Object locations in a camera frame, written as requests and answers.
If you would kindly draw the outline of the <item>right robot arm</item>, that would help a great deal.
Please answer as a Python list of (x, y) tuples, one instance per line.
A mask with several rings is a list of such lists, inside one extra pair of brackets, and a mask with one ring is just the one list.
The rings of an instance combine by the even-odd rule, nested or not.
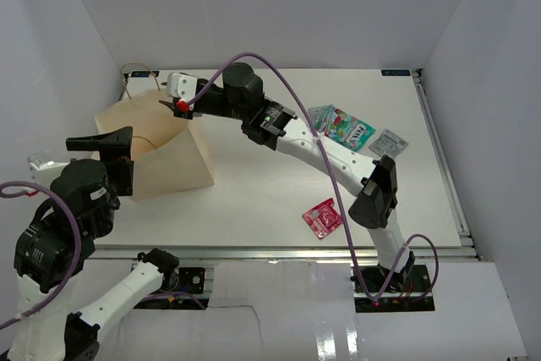
[(328, 175), (353, 196), (346, 217), (368, 230), (383, 285), (394, 293), (409, 286), (415, 258), (396, 219), (395, 161), (388, 156), (373, 160), (314, 134), (293, 110), (265, 95), (262, 79), (246, 63), (233, 63), (218, 76), (220, 85), (190, 74), (169, 74), (165, 106), (188, 120), (201, 115), (237, 119), (255, 144)]

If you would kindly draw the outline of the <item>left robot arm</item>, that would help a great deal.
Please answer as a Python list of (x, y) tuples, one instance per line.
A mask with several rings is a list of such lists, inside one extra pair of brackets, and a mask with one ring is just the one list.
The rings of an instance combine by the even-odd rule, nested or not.
[(120, 197), (134, 187), (133, 129), (68, 138), (69, 151), (96, 151), (98, 159), (62, 164), (44, 184), (2, 183), (4, 199), (46, 195), (14, 251), (19, 312), (2, 323), (16, 325), (3, 360), (93, 360), (107, 334), (130, 310), (153, 293), (178, 284), (179, 260), (161, 249), (140, 253), (135, 268), (118, 284), (82, 309), (72, 308), (74, 287), (95, 240), (113, 229)]

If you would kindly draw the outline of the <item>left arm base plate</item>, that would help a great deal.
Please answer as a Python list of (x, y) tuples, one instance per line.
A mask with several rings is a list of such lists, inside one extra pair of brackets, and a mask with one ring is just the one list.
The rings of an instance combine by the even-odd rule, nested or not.
[(209, 299), (205, 296), (204, 267), (181, 267), (178, 282), (168, 292), (152, 293), (139, 302), (136, 309), (205, 310)]

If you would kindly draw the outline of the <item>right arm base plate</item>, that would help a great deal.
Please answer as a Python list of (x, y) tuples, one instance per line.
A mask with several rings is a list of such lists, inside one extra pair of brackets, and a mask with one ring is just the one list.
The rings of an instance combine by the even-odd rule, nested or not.
[(355, 275), (350, 276), (350, 281), (357, 314), (435, 312), (432, 293), (418, 298), (432, 282), (426, 265), (415, 265), (405, 282), (391, 282), (375, 302), (366, 297)]

